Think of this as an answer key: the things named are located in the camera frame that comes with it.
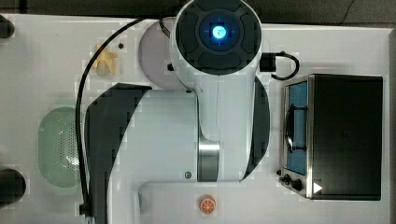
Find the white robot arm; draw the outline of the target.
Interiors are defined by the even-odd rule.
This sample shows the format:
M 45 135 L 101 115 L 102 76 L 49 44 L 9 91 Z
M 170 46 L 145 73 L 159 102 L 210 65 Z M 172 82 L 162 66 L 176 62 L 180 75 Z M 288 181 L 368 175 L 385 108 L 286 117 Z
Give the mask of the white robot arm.
M 244 0 L 190 0 L 169 56 L 179 90 L 118 83 L 87 109 L 91 224 L 141 224 L 148 184 L 239 182 L 265 155 L 261 22 Z

